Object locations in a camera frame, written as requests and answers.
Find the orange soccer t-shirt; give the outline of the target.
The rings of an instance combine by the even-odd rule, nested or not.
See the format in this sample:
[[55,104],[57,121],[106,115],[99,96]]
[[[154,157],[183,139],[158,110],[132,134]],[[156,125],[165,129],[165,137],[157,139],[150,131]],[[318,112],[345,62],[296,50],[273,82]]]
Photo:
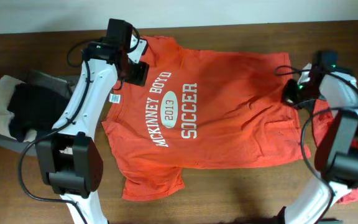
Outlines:
[[182,189],[184,168],[280,166],[301,159],[297,111],[281,101],[287,53],[191,50],[148,37],[144,86],[124,84],[103,121],[126,181],[122,197],[150,201]]

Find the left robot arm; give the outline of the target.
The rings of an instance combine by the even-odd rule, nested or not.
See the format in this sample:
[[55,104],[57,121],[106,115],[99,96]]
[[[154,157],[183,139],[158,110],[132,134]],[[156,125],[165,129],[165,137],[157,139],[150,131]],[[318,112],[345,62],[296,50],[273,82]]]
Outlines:
[[107,223],[98,188],[103,160],[94,133],[106,98],[116,83],[144,86],[149,66],[141,62],[148,43],[132,24],[110,19],[106,35],[82,51],[81,75],[61,117],[35,142],[45,185],[68,205],[75,223]]

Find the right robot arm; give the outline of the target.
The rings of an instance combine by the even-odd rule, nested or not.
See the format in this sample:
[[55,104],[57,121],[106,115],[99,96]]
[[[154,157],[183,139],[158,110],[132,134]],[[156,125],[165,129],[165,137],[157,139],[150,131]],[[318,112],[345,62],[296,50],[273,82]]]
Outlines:
[[[303,69],[287,66],[282,103],[297,110],[306,108],[310,117],[300,136],[301,153],[312,173],[304,191],[283,207],[271,223],[337,223],[326,212],[343,196],[358,188],[358,87],[352,70],[337,64],[334,50],[319,50]],[[305,155],[305,133],[319,115],[332,115],[333,122],[317,143],[314,163]]]

